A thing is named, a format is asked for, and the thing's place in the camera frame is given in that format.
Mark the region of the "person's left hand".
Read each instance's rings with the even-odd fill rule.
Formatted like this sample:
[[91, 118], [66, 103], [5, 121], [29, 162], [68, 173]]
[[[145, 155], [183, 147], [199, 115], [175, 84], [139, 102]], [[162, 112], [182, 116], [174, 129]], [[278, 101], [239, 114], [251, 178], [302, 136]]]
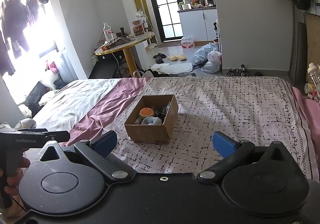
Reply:
[[1, 196], [18, 195], [18, 185], [23, 177], [21, 169], [30, 166], [29, 159], [24, 156], [28, 150], [1, 150]]

